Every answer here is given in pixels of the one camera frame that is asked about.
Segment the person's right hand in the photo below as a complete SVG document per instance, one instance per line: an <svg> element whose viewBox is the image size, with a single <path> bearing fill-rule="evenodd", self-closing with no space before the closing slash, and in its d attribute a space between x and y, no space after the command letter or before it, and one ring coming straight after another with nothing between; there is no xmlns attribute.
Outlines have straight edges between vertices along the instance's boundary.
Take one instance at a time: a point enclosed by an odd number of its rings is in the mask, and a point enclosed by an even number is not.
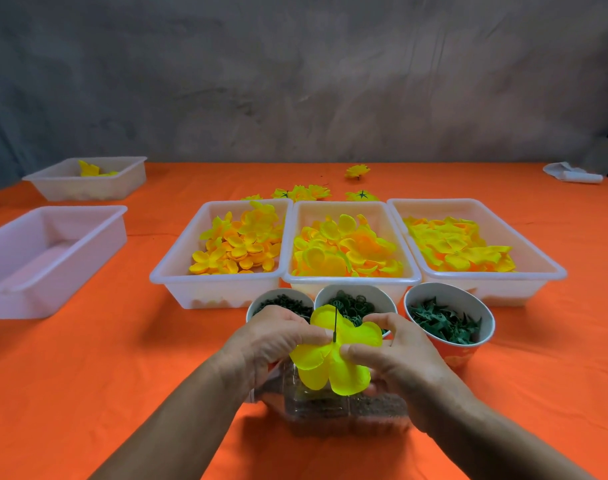
<svg viewBox="0 0 608 480"><path fill-rule="evenodd" d="M465 382L444 362L427 335L414 322L398 314L370 314L365 322L393 333L385 347L385 371L372 371L370 388L375 394L399 395L407 404L412 423L425 432L420 413L436 397L470 397Z"/></svg>

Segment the person's left hand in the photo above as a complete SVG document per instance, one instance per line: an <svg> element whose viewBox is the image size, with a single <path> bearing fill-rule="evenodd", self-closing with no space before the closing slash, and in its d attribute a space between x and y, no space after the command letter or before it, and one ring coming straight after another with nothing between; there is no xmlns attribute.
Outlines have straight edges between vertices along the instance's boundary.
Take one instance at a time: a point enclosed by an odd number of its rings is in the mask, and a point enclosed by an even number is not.
<svg viewBox="0 0 608 480"><path fill-rule="evenodd" d="M267 306L216 353L215 375L225 395L244 399L264 384L271 365L297 346L325 346L331 339L331 330L311 325L286 308Z"/></svg>

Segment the yellow fabric flower petal layer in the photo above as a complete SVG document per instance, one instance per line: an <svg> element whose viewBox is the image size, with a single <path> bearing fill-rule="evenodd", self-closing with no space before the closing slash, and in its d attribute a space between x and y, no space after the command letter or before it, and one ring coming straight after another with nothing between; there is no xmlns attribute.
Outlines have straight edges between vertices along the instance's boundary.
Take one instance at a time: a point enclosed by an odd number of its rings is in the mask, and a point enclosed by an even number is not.
<svg viewBox="0 0 608 480"><path fill-rule="evenodd" d="M345 361L340 355L342 345L337 342L324 346L300 345L290 353L306 387L321 390L329 382L335 394L349 396L363 392L369 386L370 369Z"/></svg>

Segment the person's right forearm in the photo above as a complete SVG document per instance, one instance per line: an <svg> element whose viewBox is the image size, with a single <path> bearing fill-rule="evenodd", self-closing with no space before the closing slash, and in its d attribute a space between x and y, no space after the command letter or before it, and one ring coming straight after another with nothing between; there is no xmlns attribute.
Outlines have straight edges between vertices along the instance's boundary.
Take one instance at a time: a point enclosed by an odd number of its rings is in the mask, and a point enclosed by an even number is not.
<svg viewBox="0 0 608 480"><path fill-rule="evenodd" d="M597 480L476 397L436 397L423 428L470 480Z"/></svg>

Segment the person's left forearm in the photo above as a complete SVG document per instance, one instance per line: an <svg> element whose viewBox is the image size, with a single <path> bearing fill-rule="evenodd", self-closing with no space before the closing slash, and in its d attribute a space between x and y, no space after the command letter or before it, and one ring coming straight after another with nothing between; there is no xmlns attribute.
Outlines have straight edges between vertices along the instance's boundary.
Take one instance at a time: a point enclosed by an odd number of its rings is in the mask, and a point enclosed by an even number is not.
<svg viewBox="0 0 608 480"><path fill-rule="evenodd" d="M195 369L88 480L200 480L268 364L222 350Z"/></svg>

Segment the heap of green coil parts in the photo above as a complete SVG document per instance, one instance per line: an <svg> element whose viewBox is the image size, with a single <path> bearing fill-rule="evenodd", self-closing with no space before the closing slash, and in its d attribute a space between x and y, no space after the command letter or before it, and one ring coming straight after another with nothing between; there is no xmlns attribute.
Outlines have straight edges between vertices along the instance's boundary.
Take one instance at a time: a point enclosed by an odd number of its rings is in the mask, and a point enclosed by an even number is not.
<svg viewBox="0 0 608 480"><path fill-rule="evenodd" d="M364 295L355 297L343 290L338 290L327 304L334 306L338 313L348 319L355 327L360 327L363 324L365 316L375 313L375 306Z"/></svg>

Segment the paper cup with green coils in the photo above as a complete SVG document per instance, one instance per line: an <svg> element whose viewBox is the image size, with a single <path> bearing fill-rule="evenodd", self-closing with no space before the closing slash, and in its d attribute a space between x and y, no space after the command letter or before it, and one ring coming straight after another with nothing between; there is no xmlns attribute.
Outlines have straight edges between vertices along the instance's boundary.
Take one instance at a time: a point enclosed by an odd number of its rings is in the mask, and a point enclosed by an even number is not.
<svg viewBox="0 0 608 480"><path fill-rule="evenodd" d="M349 285L338 284L324 287L315 298L313 314L309 322L315 326L333 331L334 306L327 302L338 292L344 292L353 296L364 295L368 301L375 306L374 314L396 313L393 300L382 290L372 285ZM384 339L391 337L391 331L378 328L375 324L366 323L355 327L348 319L338 313L337 343L338 344L366 344L380 346Z"/></svg>

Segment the clear plastic container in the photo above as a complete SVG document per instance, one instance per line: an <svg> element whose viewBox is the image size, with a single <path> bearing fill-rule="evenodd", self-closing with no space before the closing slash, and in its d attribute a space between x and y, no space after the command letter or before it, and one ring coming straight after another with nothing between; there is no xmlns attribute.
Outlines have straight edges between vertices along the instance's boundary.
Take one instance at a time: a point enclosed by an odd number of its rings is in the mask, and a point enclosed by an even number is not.
<svg viewBox="0 0 608 480"><path fill-rule="evenodd" d="M406 403L395 394L335 394L330 384L312 390L290 359L278 362L246 403L264 403L298 436L400 435L412 428Z"/></svg>

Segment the pile of round yellow petals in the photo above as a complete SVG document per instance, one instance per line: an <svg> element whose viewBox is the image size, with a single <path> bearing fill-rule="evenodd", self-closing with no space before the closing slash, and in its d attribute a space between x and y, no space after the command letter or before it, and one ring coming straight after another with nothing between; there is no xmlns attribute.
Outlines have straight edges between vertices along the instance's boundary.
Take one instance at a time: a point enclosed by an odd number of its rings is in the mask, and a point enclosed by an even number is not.
<svg viewBox="0 0 608 480"><path fill-rule="evenodd" d="M292 275L299 277L400 278L396 245L372 230L364 215L327 216L303 226L294 238Z"/></svg>

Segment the heap of green plastic calyxes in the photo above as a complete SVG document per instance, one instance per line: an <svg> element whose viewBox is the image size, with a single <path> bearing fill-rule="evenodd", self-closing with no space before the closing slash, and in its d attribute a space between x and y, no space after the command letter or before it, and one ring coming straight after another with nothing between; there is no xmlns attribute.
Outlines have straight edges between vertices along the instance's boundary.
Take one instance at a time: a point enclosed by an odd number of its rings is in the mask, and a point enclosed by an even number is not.
<svg viewBox="0 0 608 480"><path fill-rule="evenodd" d="M456 345L472 345L479 341L482 319L440 305L436 296L409 307L410 317L430 335Z"/></svg>

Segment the white tray with small petals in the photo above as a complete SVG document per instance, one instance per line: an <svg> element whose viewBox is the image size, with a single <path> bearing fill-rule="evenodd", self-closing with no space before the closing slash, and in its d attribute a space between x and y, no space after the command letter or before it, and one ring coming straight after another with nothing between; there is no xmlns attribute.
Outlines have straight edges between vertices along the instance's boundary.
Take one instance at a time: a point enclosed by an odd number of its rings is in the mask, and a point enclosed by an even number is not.
<svg viewBox="0 0 608 480"><path fill-rule="evenodd" d="M239 219L251 211L253 203L272 205L280 224L294 223L294 203L289 199L209 201L203 204L178 239L150 273L150 282L163 285L185 309L245 308L263 293L280 286L287 272L290 258L287 251L276 257L275 270L265 273L203 275L189 274L195 251L204 251L202 234L212 228L215 217L232 213Z"/></svg>

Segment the orange cup with green calyxes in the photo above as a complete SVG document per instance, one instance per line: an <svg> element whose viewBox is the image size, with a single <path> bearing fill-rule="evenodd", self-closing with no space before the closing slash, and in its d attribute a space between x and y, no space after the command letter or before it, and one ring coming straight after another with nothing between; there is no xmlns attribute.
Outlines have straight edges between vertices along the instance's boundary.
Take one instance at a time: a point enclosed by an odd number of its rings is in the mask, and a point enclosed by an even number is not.
<svg viewBox="0 0 608 480"><path fill-rule="evenodd" d="M452 369L459 369L465 366L475 352L494 335L496 328L494 315L482 301L465 290L444 283L422 283L408 290L404 297L405 313L411 322L414 321L410 317L410 305L433 296L436 296L440 305L448 305L458 312L467 313L475 320L482 319L479 341L472 345L446 342L430 335L419 326L446 364Z"/></svg>

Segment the pile of small yellow petals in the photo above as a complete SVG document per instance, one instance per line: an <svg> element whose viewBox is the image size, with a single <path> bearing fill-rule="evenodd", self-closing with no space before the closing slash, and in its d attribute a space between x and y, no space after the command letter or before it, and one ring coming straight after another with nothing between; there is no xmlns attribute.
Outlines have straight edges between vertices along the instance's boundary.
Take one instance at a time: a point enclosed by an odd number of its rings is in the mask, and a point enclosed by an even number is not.
<svg viewBox="0 0 608 480"><path fill-rule="evenodd" d="M284 222L273 205L260 201L250 201L250 209L238 219L230 211L214 217L211 227L200 234L204 244L192 254L188 273L204 276L276 271Z"/></svg>

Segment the white tray with round petals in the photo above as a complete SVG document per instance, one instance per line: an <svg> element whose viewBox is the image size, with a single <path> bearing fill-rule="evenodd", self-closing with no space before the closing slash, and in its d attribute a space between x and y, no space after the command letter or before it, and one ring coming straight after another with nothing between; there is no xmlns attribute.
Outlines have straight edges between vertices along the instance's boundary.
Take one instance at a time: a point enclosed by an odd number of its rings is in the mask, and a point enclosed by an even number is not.
<svg viewBox="0 0 608 480"><path fill-rule="evenodd" d="M355 278L355 277L299 277L292 275L292 253L294 238L299 235L303 226L309 226L314 221L324 221L327 216L337 220L341 214L356 217L364 215L370 227L380 237L396 245L395 258L404 265L400 278ZM372 285L386 293L394 303L398 303L406 291L422 282L419 266L412 257L402 232L393 219L390 207L380 201L301 201L294 205L294 223L286 227L282 251L287 251L290 263L284 275L284 281L292 289L305 293L310 298L328 285Z"/></svg>

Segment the pile of large yellow petals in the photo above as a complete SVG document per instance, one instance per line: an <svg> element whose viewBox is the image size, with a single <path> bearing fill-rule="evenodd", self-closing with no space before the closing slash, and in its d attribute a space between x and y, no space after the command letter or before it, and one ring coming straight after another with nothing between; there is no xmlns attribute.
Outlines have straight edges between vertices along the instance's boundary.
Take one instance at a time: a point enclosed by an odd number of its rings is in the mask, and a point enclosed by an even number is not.
<svg viewBox="0 0 608 480"><path fill-rule="evenodd" d="M477 222L455 217L403 218L427 265L438 272L513 273L511 246L488 245Z"/></svg>

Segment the orange tablecloth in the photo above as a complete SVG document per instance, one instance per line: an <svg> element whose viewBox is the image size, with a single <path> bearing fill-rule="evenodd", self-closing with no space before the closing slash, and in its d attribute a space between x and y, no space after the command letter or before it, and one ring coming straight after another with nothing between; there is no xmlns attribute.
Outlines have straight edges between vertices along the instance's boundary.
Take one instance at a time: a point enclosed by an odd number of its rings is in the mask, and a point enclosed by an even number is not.
<svg viewBox="0 0 608 480"><path fill-rule="evenodd" d="M126 198L128 241L52 317L0 321L0 480L85 480L182 379L244 324L184 310L149 275L207 201L317 184L335 199L483 202L563 266L523 308L493 308L494 337L462 372L513 419L608 480L608 180L563 183L543 164L148 163Z"/></svg>

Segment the white tray with large petals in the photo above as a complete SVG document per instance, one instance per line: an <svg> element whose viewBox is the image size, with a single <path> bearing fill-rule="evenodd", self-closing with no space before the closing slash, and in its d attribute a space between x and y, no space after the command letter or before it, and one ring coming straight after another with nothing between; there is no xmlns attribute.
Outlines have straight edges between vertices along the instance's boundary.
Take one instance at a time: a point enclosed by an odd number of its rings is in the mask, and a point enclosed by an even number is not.
<svg viewBox="0 0 608 480"><path fill-rule="evenodd" d="M398 228L421 270L422 282L453 285L463 289L488 306L525 306L545 284L563 280L567 272L530 241L478 200L389 199L387 201ZM516 264L513 272L436 271L428 265L419 245L409 233L404 217L444 220L463 218L481 225L481 237L488 244L511 247L509 255Z"/></svg>

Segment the loose yellow fabric petal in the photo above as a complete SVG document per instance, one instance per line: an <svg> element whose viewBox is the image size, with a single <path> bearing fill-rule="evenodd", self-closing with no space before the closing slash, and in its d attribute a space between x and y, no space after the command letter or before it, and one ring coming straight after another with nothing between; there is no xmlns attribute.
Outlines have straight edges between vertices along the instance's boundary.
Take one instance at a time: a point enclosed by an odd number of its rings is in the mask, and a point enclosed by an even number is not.
<svg viewBox="0 0 608 480"><path fill-rule="evenodd" d="M97 165L88 163L84 160L77 161L80 170L80 177L92 178L92 177L112 177L119 173L119 171L102 172L101 168Z"/></svg>

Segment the large empty white plastic tray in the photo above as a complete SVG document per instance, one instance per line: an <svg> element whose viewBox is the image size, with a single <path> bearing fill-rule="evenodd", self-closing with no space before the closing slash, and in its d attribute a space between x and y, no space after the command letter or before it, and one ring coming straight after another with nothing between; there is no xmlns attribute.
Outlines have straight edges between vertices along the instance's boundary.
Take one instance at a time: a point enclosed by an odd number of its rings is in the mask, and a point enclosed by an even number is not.
<svg viewBox="0 0 608 480"><path fill-rule="evenodd" d="M126 212L46 206L0 227L0 319L55 314L126 244Z"/></svg>

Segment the crumpled white plastic bag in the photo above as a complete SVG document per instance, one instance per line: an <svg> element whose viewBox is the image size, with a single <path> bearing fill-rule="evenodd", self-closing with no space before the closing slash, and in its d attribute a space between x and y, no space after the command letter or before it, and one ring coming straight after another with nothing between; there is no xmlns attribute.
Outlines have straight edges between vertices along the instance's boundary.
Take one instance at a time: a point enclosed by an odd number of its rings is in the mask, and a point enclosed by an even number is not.
<svg viewBox="0 0 608 480"><path fill-rule="evenodd" d="M561 182L577 184L600 184L604 177L600 174L589 173L584 169L571 166L568 162L555 162L543 167L545 174Z"/></svg>

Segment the small white plastic tray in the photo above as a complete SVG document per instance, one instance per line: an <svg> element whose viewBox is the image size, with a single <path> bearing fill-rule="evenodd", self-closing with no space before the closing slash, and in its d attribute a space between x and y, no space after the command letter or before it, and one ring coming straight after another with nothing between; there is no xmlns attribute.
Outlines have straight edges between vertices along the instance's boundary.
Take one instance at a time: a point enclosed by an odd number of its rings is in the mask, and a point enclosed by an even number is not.
<svg viewBox="0 0 608 480"><path fill-rule="evenodd" d="M147 181L145 156L69 158L23 177L47 201L121 201ZM80 161L99 167L102 177L82 177Z"/></svg>

